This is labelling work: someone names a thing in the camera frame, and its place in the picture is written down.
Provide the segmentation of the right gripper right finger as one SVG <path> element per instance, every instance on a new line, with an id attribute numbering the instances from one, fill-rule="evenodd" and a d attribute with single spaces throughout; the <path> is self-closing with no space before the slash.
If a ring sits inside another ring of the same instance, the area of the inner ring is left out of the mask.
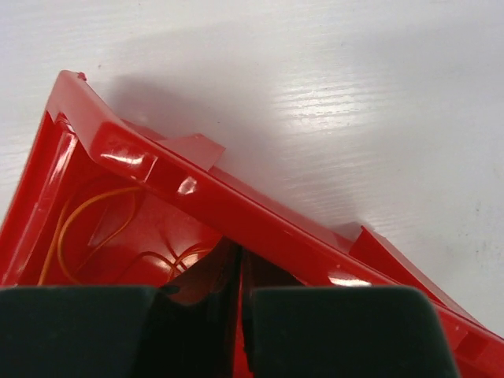
<path id="1" fill-rule="evenodd" d="M 251 252 L 242 324 L 256 377 L 456 377 L 435 310 L 403 286 L 308 287 Z"/>

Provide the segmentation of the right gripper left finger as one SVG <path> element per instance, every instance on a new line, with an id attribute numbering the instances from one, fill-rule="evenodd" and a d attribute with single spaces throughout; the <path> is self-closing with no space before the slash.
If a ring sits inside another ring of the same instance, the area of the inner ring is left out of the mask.
<path id="1" fill-rule="evenodd" d="M 4 377 L 230 377 L 240 247 L 221 240 L 162 286 L 1 292 Z"/>

